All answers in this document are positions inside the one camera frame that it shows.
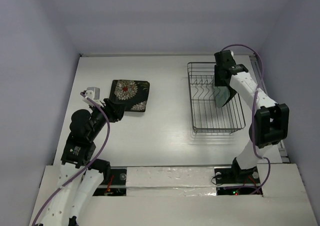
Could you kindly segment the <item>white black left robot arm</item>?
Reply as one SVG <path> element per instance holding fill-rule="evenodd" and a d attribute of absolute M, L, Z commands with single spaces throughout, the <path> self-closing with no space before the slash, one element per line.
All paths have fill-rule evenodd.
<path fill-rule="evenodd" d="M 70 133 L 61 156 L 57 188 L 40 208 L 34 226 L 77 226 L 100 184 L 112 179 L 111 166 L 95 155 L 95 138 L 104 126 L 122 119 L 125 105 L 84 97 L 90 109 L 71 116 Z"/>

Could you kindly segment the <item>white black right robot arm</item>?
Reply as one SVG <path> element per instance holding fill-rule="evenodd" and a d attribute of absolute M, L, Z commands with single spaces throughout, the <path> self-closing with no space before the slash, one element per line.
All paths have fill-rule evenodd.
<path fill-rule="evenodd" d="M 214 57 L 216 106 L 224 107 L 238 94 L 252 111 L 249 142 L 234 158 L 230 170 L 231 178 L 242 182 L 263 159 L 265 152 L 287 137 L 290 110 L 286 104 L 271 99 L 243 64 L 236 64 L 232 51 L 219 51 Z"/>

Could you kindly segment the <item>light green round plate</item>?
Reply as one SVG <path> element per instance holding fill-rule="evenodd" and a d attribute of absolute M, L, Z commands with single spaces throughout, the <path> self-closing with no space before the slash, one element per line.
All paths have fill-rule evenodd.
<path fill-rule="evenodd" d="M 215 86 L 214 91 L 215 104 L 218 108 L 221 108 L 227 103 L 230 97 L 229 89 L 226 86 Z"/>

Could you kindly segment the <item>black white floral square plate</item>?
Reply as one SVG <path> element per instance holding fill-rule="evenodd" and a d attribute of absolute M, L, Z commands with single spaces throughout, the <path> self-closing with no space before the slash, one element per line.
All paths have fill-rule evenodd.
<path fill-rule="evenodd" d="M 127 112 L 145 112 L 149 97 L 150 83 L 138 80 L 113 80 L 109 99 L 124 104 Z"/>

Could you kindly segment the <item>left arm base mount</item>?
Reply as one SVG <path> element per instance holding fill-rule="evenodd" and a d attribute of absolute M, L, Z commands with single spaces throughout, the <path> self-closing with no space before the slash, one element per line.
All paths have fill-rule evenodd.
<path fill-rule="evenodd" d="M 102 182 L 93 196 L 126 196 L 127 168 L 111 168 L 108 181 Z"/>

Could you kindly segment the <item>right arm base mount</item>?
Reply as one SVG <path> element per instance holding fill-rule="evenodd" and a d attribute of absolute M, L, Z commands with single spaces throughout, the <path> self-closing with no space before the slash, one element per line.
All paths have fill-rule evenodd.
<path fill-rule="evenodd" d="M 231 167 L 215 167 L 211 183 L 218 196 L 263 195 L 257 167 L 244 173 L 235 173 Z"/>

